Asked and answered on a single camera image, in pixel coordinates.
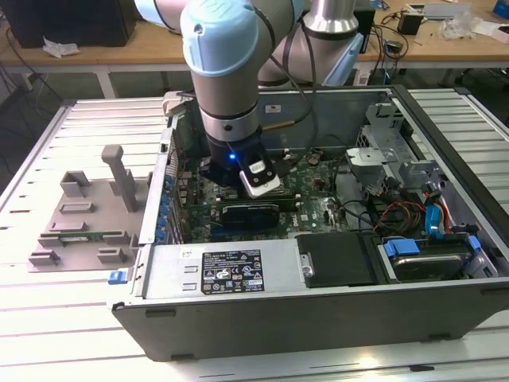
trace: metal table surface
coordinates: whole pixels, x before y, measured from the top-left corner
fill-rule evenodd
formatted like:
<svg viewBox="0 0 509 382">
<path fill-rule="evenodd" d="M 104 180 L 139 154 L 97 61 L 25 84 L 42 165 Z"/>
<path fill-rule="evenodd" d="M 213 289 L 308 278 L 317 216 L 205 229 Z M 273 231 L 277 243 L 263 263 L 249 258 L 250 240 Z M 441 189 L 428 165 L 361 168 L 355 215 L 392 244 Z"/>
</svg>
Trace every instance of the metal table surface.
<svg viewBox="0 0 509 382">
<path fill-rule="evenodd" d="M 507 129 L 472 97 L 453 90 L 412 94 L 509 211 Z M 275 377 L 446 381 L 509 376 L 509 311 L 457 341 L 165 364 L 146 358 L 111 314 L 109 302 L 125 294 L 126 286 L 109 286 L 109 271 L 27 273 L 26 257 L 60 199 L 58 182 L 64 171 L 83 168 L 89 179 L 111 178 L 100 153 L 104 144 L 115 142 L 123 144 L 124 162 L 134 176 L 144 177 L 153 168 L 165 125 L 159 98 L 79 101 L 62 107 L 0 197 L 2 382 Z"/>
</svg>

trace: gray robot arm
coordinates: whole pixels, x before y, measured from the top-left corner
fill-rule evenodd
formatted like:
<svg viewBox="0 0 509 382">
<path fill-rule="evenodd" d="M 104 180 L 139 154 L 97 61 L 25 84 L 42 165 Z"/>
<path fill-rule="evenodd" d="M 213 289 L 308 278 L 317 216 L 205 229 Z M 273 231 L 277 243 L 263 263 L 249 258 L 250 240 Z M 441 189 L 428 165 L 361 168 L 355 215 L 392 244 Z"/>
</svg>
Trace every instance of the gray robot arm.
<svg viewBox="0 0 509 382">
<path fill-rule="evenodd" d="M 345 49 L 338 46 L 348 47 L 358 39 L 352 14 L 354 2 L 316 0 L 306 16 L 306 33 L 315 40 L 317 62 L 322 60 L 321 55 L 334 62 L 329 71 L 320 66 L 319 73 L 328 71 L 334 73 L 332 77 L 338 77 L 344 76 L 344 72 L 348 75 L 352 69 L 357 53 L 354 49 L 347 50 L 355 53 L 350 54 L 353 56 L 350 64 L 344 59 Z M 260 139 L 256 108 L 258 73 L 264 82 L 279 80 L 282 72 L 266 64 L 276 52 L 283 63 L 294 57 L 302 61 L 302 67 L 286 65 L 297 78 L 306 80 L 310 76 L 309 56 L 306 60 L 303 54 L 308 50 L 304 44 L 297 46 L 299 41 L 303 42 L 299 36 L 304 34 L 300 27 L 295 27 L 303 0 L 137 0 L 136 3 L 145 19 L 169 29 L 180 26 L 184 55 L 191 68 L 211 151 L 208 176 L 221 185 L 238 186 L 236 182 L 240 179 L 252 197 L 277 188 L 278 174 Z M 334 3 L 342 4 L 341 12 Z M 178 25 L 176 14 L 179 13 Z M 289 38 L 281 43 L 286 36 L 292 37 L 291 44 Z M 322 37 L 334 43 L 317 43 Z M 346 68 L 338 66 L 338 55 L 343 57 L 342 62 L 348 61 Z"/>
</svg>

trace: power supply label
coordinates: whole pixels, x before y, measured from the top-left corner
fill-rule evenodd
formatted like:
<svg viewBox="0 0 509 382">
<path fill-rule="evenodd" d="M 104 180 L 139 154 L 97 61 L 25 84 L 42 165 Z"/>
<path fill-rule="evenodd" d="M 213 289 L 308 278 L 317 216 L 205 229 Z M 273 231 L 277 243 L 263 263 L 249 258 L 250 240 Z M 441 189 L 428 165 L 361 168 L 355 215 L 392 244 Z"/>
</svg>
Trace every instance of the power supply label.
<svg viewBox="0 0 509 382">
<path fill-rule="evenodd" d="M 264 291 L 259 249 L 205 252 L 201 265 L 203 294 Z"/>
</svg>

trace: green circuit board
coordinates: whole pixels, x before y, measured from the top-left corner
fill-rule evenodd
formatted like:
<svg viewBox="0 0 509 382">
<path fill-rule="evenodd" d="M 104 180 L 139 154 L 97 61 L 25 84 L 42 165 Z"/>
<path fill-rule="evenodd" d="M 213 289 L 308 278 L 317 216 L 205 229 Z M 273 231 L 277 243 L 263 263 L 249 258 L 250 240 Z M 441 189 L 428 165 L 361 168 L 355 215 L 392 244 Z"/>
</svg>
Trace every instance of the green circuit board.
<svg viewBox="0 0 509 382">
<path fill-rule="evenodd" d="M 282 179 L 282 185 L 260 201 L 240 197 L 236 190 L 219 187 L 198 174 L 190 161 L 180 180 L 179 193 L 188 243 L 272 240 L 303 232 L 342 232 L 349 227 L 331 200 L 331 161 L 310 166 L 302 161 Z M 220 223 L 220 210 L 228 205 L 278 204 L 282 211 L 276 228 L 231 232 Z M 293 207 L 294 211 L 283 212 Z"/>
</svg>

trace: motherboard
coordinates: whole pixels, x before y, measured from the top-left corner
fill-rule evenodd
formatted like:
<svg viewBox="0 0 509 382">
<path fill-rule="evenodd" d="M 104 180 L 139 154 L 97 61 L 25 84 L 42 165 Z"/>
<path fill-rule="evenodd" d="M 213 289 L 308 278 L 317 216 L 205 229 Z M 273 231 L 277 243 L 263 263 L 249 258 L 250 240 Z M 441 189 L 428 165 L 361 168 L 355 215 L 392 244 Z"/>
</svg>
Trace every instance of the motherboard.
<svg viewBox="0 0 509 382">
<path fill-rule="evenodd" d="M 277 189 L 253 200 L 242 190 L 220 187 L 201 177 L 199 161 L 187 161 L 178 184 L 185 242 L 286 239 L 302 233 L 348 231 L 344 215 L 331 198 L 336 163 L 311 166 L 302 161 Z"/>
</svg>

